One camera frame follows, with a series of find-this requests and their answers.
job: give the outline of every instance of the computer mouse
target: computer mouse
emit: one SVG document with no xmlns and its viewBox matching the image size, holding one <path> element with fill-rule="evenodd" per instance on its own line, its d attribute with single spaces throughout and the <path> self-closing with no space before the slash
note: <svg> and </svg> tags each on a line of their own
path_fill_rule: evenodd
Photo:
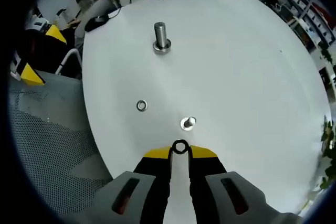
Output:
<svg viewBox="0 0 336 224">
<path fill-rule="evenodd" d="M 85 31 L 92 31 L 94 29 L 96 29 L 97 27 L 100 27 L 104 24 L 106 24 L 106 22 L 109 20 L 109 16 L 108 15 L 102 15 L 102 16 L 98 16 L 98 17 L 93 17 L 91 18 L 87 24 L 85 25 L 84 30 Z"/>
</svg>

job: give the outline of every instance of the metal peg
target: metal peg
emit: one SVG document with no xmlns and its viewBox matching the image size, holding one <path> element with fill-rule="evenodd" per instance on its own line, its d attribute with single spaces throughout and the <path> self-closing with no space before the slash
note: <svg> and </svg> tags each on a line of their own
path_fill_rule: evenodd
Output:
<svg viewBox="0 0 336 224">
<path fill-rule="evenodd" d="M 184 131 L 192 130 L 195 124 L 196 124 L 196 118 L 193 116 L 184 118 L 180 121 L 181 129 L 183 129 Z"/>
<path fill-rule="evenodd" d="M 156 42 L 153 44 L 154 50 L 161 53 L 168 52 L 171 46 L 171 42 L 169 39 L 167 39 L 165 23 L 155 23 L 154 31 L 156 36 Z"/>
<path fill-rule="evenodd" d="M 184 127 L 189 128 L 191 126 L 194 126 L 196 123 L 196 118 L 194 117 L 189 117 L 185 122 L 184 122 Z"/>
</svg>

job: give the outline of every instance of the white table surface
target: white table surface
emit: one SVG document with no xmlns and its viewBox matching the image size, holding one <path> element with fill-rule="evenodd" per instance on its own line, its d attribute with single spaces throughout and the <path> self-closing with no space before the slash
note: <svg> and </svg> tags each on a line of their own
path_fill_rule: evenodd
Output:
<svg viewBox="0 0 336 224">
<path fill-rule="evenodd" d="M 153 52 L 154 23 L 172 42 Z M 302 207 L 330 107 L 313 60 L 258 0 L 141 0 L 87 33 L 83 90 L 90 126 L 113 177 L 151 148 L 189 144 L 217 153 L 279 211 Z M 139 112 L 136 103 L 148 102 Z M 180 120 L 197 119 L 185 132 Z M 175 155 L 165 223 L 195 223 L 187 155 Z"/>
</svg>

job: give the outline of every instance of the yellow chair part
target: yellow chair part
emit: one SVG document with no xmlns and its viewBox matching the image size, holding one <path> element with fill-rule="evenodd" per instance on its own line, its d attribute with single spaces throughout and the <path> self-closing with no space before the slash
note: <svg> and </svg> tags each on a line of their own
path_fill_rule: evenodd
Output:
<svg viewBox="0 0 336 224">
<path fill-rule="evenodd" d="M 52 37 L 54 37 L 54 38 L 56 38 L 56 39 L 64 42 L 65 44 L 67 43 L 67 41 L 65 40 L 65 38 L 63 37 L 63 35 L 59 31 L 59 29 L 57 28 L 57 26 L 55 26 L 55 25 L 51 25 L 51 27 L 49 28 L 49 30 L 46 32 L 46 35 L 52 36 Z"/>
<path fill-rule="evenodd" d="M 45 81 L 38 75 L 37 72 L 35 72 L 34 69 L 27 63 L 24 67 L 22 73 L 21 73 L 21 79 L 27 84 L 27 85 L 44 85 Z"/>
</svg>

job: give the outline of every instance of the green plant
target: green plant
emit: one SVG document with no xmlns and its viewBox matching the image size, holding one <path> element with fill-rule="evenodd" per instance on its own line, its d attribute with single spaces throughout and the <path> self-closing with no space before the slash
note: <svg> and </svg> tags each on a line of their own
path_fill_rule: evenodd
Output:
<svg viewBox="0 0 336 224">
<path fill-rule="evenodd" d="M 325 43 L 321 43 L 319 45 L 320 45 L 321 54 L 323 55 L 323 57 L 325 57 L 325 59 L 332 64 L 332 58 L 331 58 L 331 54 L 328 51 L 328 46 Z"/>
<path fill-rule="evenodd" d="M 320 185 L 321 189 L 327 189 L 336 180 L 336 145 L 333 142 L 335 141 L 335 129 L 333 125 L 334 122 L 332 121 L 324 121 L 321 141 L 325 142 L 326 147 L 322 156 L 330 158 L 331 165 L 325 169 L 327 178 L 322 179 L 322 184 Z"/>
</svg>

